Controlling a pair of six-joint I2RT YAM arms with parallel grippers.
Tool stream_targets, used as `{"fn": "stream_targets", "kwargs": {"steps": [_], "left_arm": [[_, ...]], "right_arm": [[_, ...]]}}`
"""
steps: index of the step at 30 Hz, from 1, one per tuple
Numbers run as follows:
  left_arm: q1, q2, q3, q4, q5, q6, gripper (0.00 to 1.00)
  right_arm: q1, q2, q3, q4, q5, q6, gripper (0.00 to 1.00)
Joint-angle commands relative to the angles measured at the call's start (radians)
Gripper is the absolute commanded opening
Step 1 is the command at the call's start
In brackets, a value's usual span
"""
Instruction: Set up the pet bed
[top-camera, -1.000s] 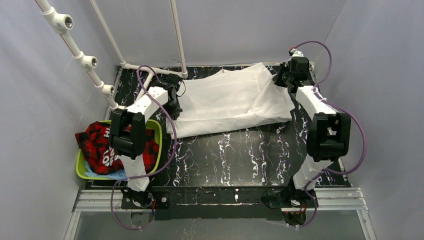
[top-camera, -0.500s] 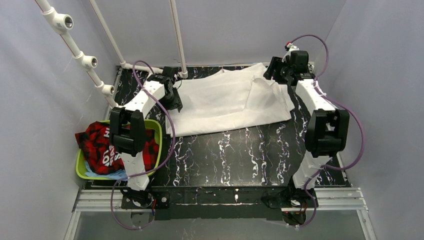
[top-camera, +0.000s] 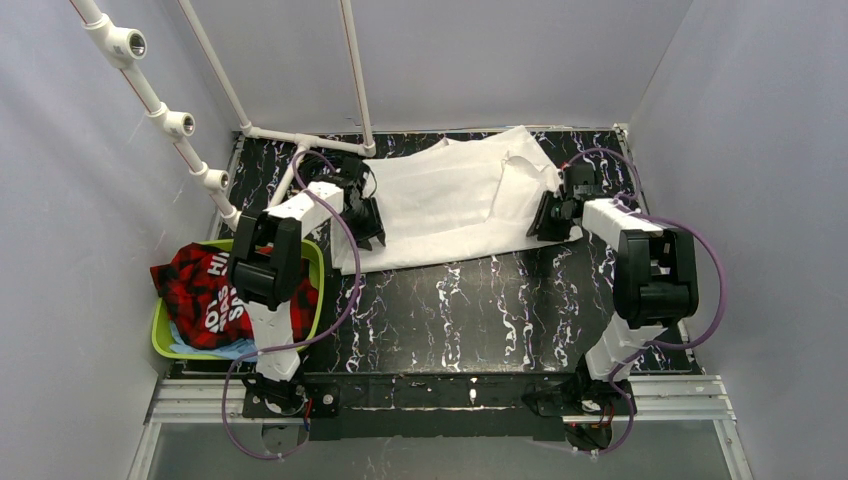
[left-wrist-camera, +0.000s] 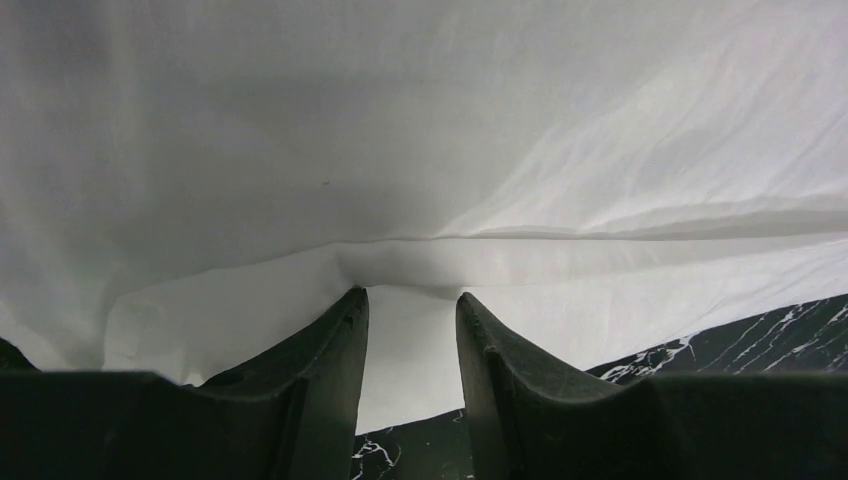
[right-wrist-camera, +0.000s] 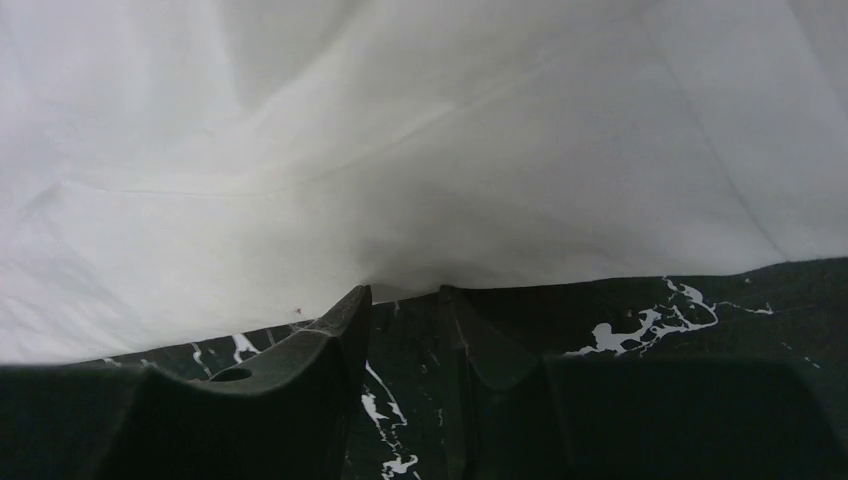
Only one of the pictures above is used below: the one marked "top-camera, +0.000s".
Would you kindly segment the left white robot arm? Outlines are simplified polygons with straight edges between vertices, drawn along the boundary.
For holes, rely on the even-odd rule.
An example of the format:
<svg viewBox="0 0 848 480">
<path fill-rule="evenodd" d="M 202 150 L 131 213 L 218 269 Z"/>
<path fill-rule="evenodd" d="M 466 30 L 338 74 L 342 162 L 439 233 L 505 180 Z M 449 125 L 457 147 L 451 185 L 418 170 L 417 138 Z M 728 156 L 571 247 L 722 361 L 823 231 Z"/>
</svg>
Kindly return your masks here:
<svg viewBox="0 0 848 480">
<path fill-rule="evenodd" d="M 361 160 L 329 164 L 328 171 L 299 193 L 261 212 L 242 214 L 234 234 L 228 265 L 229 281 L 244 302 L 256 350 L 255 372 L 244 379 L 247 391 L 283 410 L 304 407 L 312 394 L 298 379 L 301 364 L 291 322 L 290 304 L 301 282 L 302 241 L 327 223 L 341 232 L 332 253 L 348 251 L 354 259 L 354 279 L 361 281 L 361 250 L 373 240 L 385 241 L 376 199 L 366 191 L 375 184 L 372 170 Z"/>
</svg>

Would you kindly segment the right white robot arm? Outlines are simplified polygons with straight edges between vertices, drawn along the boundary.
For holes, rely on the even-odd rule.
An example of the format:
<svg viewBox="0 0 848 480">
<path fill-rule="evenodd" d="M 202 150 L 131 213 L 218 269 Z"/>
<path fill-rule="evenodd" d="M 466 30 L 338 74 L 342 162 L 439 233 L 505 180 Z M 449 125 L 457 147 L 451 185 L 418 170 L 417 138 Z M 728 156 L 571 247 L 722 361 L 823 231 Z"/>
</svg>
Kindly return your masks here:
<svg viewBox="0 0 848 480">
<path fill-rule="evenodd" d="M 599 174 L 587 164 L 566 166 L 559 178 L 543 194 L 527 234 L 565 241 L 580 227 L 602 239 L 615 253 L 614 313 L 573 375 L 533 386 L 522 399 L 542 417 L 618 412 L 627 406 L 628 379 L 642 350 L 698 307 L 694 238 L 625 212 L 604 196 Z"/>
</svg>

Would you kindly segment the white cloth sheet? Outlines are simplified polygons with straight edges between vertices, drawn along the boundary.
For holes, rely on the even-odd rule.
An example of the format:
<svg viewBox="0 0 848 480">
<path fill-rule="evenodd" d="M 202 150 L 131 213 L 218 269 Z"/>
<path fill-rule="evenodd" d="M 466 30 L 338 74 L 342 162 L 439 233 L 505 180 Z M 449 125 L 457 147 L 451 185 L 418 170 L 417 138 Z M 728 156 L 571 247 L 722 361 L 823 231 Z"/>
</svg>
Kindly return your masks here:
<svg viewBox="0 0 848 480">
<path fill-rule="evenodd" d="M 397 158 L 370 159 L 386 246 L 361 250 L 363 273 L 476 259 L 542 247 L 528 237 L 559 169 L 523 126 L 482 140 L 442 140 Z M 348 251 L 332 265 L 354 272 Z"/>
</svg>

